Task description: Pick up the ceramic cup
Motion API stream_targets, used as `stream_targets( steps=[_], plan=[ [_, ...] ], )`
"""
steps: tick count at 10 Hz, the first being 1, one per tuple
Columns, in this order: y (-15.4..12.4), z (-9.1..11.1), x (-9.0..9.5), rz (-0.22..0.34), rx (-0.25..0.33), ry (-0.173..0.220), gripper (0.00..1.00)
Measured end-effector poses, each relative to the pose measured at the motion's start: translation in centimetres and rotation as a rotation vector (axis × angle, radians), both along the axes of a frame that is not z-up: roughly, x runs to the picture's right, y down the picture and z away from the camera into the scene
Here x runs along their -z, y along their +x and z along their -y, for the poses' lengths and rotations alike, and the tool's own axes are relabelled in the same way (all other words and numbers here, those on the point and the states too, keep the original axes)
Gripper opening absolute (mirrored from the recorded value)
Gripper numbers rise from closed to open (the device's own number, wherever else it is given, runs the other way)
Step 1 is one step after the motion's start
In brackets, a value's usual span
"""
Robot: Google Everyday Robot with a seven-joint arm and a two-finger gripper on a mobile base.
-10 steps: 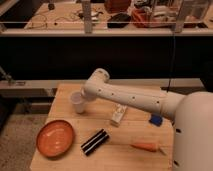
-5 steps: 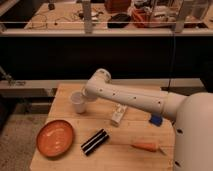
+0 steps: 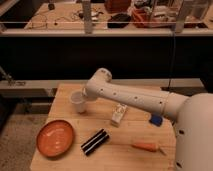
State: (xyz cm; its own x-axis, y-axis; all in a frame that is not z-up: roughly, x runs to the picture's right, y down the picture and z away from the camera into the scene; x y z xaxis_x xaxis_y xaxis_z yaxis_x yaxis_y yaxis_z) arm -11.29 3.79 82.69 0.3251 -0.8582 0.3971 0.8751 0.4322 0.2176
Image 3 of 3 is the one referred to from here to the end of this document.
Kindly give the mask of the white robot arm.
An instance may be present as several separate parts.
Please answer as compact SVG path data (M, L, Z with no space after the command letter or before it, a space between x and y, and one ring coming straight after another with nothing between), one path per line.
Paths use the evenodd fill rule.
M175 171L213 171L213 94L191 97L173 92L111 83L112 74L99 68L83 88L87 99L105 98L175 123Z

